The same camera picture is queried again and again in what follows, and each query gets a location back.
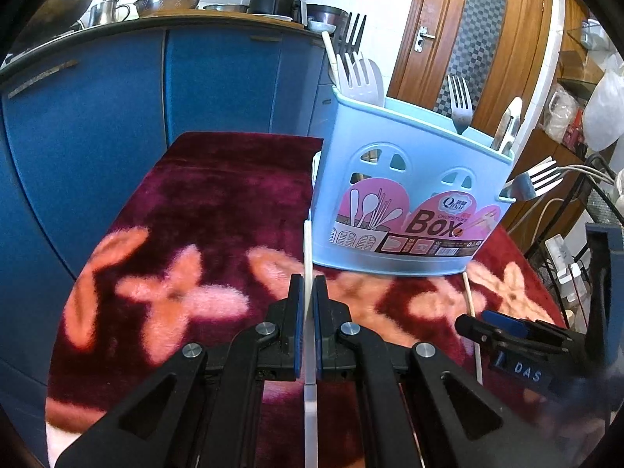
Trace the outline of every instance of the metal kettle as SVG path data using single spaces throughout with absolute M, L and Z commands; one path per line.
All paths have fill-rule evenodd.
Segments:
M 89 27 L 125 21 L 130 15 L 130 6 L 126 4 L 118 5 L 118 2 L 119 0 L 103 0 L 102 3 L 91 7 Z M 128 9 L 128 13 L 123 19 L 117 19 L 117 9 L 120 7 L 126 7 L 126 9 Z

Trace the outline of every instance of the spoon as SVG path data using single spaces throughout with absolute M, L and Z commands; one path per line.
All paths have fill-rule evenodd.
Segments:
M 351 191 L 351 226 L 355 226 L 355 215 L 360 206 L 360 192 L 358 190 Z
M 385 222 L 390 222 L 390 220 L 394 220 L 403 214 L 403 210 L 400 207 L 397 207 L 394 211 L 390 211 L 390 214 L 386 216 L 381 222 L 377 223 L 374 228 L 377 228 L 379 225 L 383 225 Z
M 377 197 L 374 193 L 369 193 L 366 197 L 364 197 L 364 201 L 362 203 L 362 218 L 360 218 L 358 228 L 361 227 L 362 222 L 366 218 L 366 215 L 370 215 L 374 210 L 377 209 L 378 205 L 379 197 Z

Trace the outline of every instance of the door frame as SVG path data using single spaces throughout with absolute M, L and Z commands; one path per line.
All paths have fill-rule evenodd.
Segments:
M 521 98 L 523 100 L 523 115 L 526 113 L 530 102 L 534 97 L 535 88 L 537 87 L 537 81 L 539 74 L 542 70 L 542 65 L 545 61 L 546 44 L 548 42 L 548 36 L 550 34 L 550 24 L 552 18 L 552 2 L 553 0 L 544 0 L 544 12 L 542 13 L 542 24 L 540 27 L 539 39 L 537 47 L 535 49 L 535 56 L 531 64 L 531 69 L 526 80 L 526 84 L 522 90 Z M 420 21 L 420 14 L 424 0 L 412 0 L 410 5 L 410 11 L 408 13 L 408 19 L 403 31 L 403 37 L 401 39 L 401 46 L 392 72 L 392 78 L 388 87 L 388 96 L 397 98 L 399 94 L 399 88 L 403 81 L 403 77 L 408 65 L 408 59 L 411 53 L 414 40 L 416 39 L 416 30 Z

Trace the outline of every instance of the kettle handle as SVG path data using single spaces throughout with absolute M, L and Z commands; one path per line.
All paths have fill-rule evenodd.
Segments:
M 117 8 L 115 9 L 115 12 L 121 9 L 121 7 L 126 7 L 126 9 L 128 9 L 128 13 L 126 14 L 126 17 L 124 17 L 123 19 L 118 19 L 118 22 L 125 21 L 130 16 L 130 12 L 132 12 L 132 10 L 130 10 L 130 5 L 126 5 L 126 4 L 118 5 Z

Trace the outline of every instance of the dark red fleece blanket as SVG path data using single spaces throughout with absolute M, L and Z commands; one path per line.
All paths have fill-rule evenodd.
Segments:
M 96 247 L 67 300 L 46 406 L 51 464 L 77 436 L 186 342 L 229 342 L 260 322 L 303 272 L 310 166 L 321 140 L 250 133 L 182 135 L 145 177 Z M 330 297 L 385 340 L 428 340 L 473 370 L 453 323 L 461 276 L 392 278 L 318 268 Z M 552 299 L 497 228 L 469 265 L 477 313 L 495 309 L 561 325 Z M 523 417 L 531 396 L 485 371 L 485 385 Z M 257 466 L 303 467 L 302 383 L 267 383 Z M 319 384 L 321 467 L 363 466 L 348 385 Z

